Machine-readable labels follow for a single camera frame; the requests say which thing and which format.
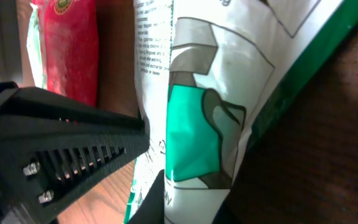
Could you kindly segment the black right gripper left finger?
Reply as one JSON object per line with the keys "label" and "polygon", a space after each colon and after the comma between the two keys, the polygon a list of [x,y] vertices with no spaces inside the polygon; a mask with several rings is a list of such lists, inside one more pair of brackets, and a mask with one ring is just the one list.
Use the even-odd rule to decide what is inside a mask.
{"label": "black right gripper left finger", "polygon": [[140,118],[0,83],[0,223],[50,223],[149,148]]}

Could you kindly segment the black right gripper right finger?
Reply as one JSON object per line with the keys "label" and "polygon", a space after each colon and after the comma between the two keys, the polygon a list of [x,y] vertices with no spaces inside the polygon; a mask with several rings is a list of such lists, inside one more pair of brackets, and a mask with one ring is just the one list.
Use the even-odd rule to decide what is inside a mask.
{"label": "black right gripper right finger", "polygon": [[164,190],[164,170],[161,170],[128,224],[164,224]]}

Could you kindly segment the white small packet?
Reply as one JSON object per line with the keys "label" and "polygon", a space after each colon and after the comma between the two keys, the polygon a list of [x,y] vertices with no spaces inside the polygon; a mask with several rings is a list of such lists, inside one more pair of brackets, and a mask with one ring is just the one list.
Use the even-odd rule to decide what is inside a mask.
{"label": "white small packet", "polygon": [[30,3],[32,13],[29,20],[29,28],[27,31],[27,53],[29,56],[30,68],[34,84],[38,88],[47,89],[47,75],[44,72],[42,63],[41,41],[40,41],[40,25],[39,25],[39,7]]}

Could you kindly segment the red snack bag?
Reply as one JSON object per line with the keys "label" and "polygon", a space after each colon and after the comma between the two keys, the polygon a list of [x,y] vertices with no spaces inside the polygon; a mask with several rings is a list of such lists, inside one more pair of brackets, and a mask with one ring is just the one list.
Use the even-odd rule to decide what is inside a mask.
{"label": "red snack bag", "polygon": [[39,23],[42,88],[95,106],[99,37],[95,0],[32,0]]}

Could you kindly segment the green white 3M package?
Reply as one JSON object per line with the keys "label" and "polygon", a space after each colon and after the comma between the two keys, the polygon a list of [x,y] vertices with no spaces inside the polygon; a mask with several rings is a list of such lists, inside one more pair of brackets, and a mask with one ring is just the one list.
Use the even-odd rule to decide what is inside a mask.
{"label": "green white 3M package", "polygon": [[164,223],[214,223],[246,152],[358,23],[353,0],[135,0],[150,129],[124,222],[164,170]]}

